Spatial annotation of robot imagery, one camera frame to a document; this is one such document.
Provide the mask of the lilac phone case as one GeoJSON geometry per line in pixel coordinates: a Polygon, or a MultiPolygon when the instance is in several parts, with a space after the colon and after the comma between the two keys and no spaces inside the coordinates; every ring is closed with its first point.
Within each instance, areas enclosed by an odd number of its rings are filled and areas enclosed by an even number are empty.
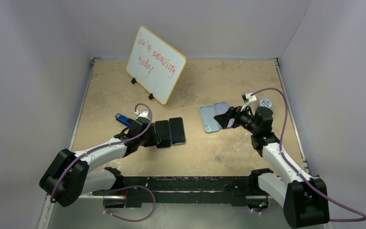
{"type": "MultiPolygon", "coordinates": [[[[214,103],[214,110],[216,115],[221,115],[221,114],[225,114],[228,109],[229,109],[229,105],[227,102],[218,102],[218,103],[214,103]]],[[[234,120],[231,119],[227,125],[227,128],[231,128],[233,125],[234,120]]]]}

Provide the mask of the light blue phone case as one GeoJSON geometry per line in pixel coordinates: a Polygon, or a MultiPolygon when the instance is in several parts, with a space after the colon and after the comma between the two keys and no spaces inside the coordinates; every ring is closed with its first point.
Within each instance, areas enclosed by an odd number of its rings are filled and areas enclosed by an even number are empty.
{"type": "Polygon", "coordinates": [[[214,133],[220,130],[220,126],[215,121],[216,112],[213,105],[205,105],[199,108],[203,127],[206,133],[214,133]]]}

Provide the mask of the black smartphone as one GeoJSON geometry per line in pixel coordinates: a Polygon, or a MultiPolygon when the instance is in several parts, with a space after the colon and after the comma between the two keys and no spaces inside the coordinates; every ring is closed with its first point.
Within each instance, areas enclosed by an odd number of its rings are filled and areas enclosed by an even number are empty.
{"type": "Polygon", "coordinates": [[[186,142],[183,119],[181,117],[174,117],[169,119],[171,144],[179,145],[186,142]]]}

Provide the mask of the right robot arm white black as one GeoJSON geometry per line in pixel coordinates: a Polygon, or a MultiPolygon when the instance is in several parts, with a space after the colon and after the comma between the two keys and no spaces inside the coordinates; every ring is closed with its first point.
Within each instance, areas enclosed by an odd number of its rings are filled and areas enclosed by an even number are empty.
{"type": "Polygon", "coordinates": [[[233,121],[233,128],[241,126],[251,132],[253,148],[277,172],[274,175],[272,172],[253,171],[254,178],[248,182],[250,191],[254,194],[268,193],[283,208],[286,222],[294,229],[328,223],[328,201],[318,194],[318,191],[327,193],[325,182],[302,170],[280,145],[281,141],[272,131],[271,109],[258,107],[254,114],[248,111],[249,108],[230,107],[214,119],[223,129],[233,121]]]}

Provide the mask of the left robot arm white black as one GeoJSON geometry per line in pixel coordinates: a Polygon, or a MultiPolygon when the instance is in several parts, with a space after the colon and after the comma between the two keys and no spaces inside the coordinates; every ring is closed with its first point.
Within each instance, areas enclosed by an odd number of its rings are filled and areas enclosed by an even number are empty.
{"type": "Polygon", "coordinates": [[[127,157],[139,147],[157,145],[159,138],[151,119],[139,116],[127,133],[119,133],[107,142],[90,149],[72,152],[61,150],[39,181],[39,186],[57,202],[67,207],[86,192],[88,174],[116,159],[127,157]]]}

